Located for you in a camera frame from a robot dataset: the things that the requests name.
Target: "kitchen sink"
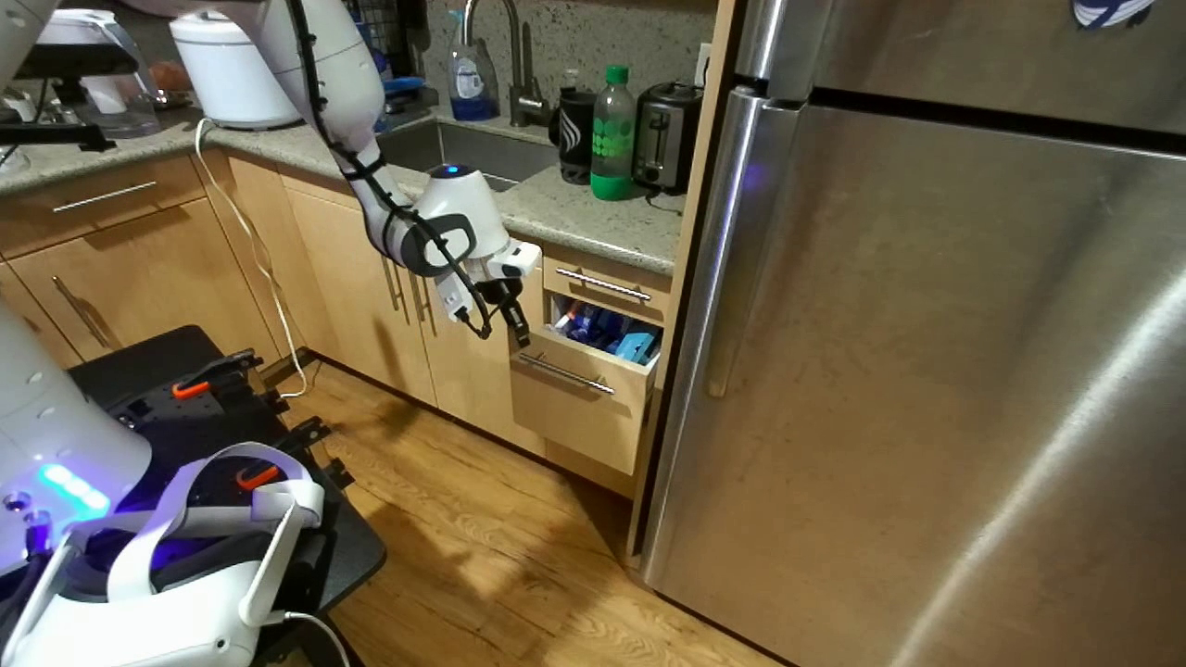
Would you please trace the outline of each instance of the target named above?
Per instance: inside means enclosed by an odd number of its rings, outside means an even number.
[[[400,164],[406,169],[433,169],[442,164],[473,168],[497,192],[539,174],[543,168],[557,168],[552,144],[489,133],[473,126],[453,126],[438,118],[389,128],[376,136],[376,149],[389,164]]]

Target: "cup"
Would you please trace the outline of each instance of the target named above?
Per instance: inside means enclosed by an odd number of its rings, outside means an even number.
[[[558,90],[558,104],[547,122],[547,136],[558,149],[558,176],[563,183],[590,183],[590,164],[591,164],[591,106],[595,92],[591,90]]]

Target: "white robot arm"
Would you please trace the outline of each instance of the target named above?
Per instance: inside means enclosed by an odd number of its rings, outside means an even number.
[[[489,337],[500,310],[512,341],[531,331],[518,310],[518,279],[538,248],[512,242],[476,169],[442,168],[420,202],[380,164],[373,122],[380,81],[339,0],[124,0],[148,13],[223,10],[258,47],[307,126],[328,144],[357,188],[369,246],[400,267],[433,279],[446,310]],[[55,0],[0,0],[0,90],[9,81]]]

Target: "refrigerator door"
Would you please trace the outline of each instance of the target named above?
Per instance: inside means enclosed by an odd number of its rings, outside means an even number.
[[[646,580],[806,667],[1186,664],[1186,164],[779,118],[717,168]]]
[[[746,7],[735,75],[765,81],[772,101],[806,101],[835,0],[754,0]]]
[[[1073,2],[845,0],[820,86],[1186,133],[1186,2],[1087,29]]]

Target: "dish soap bottle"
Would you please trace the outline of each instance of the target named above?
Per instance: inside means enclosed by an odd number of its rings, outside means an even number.
[[[484,42],[473,37],[473,0],[453,17],[448,106],[453,118],[497,118],[497,76]]]
[[[630,196],[630,164],[633,164],[633,95],[626,90],[626,68],[605,68],[605,92],[591,112],[591,196],[626,201]]]

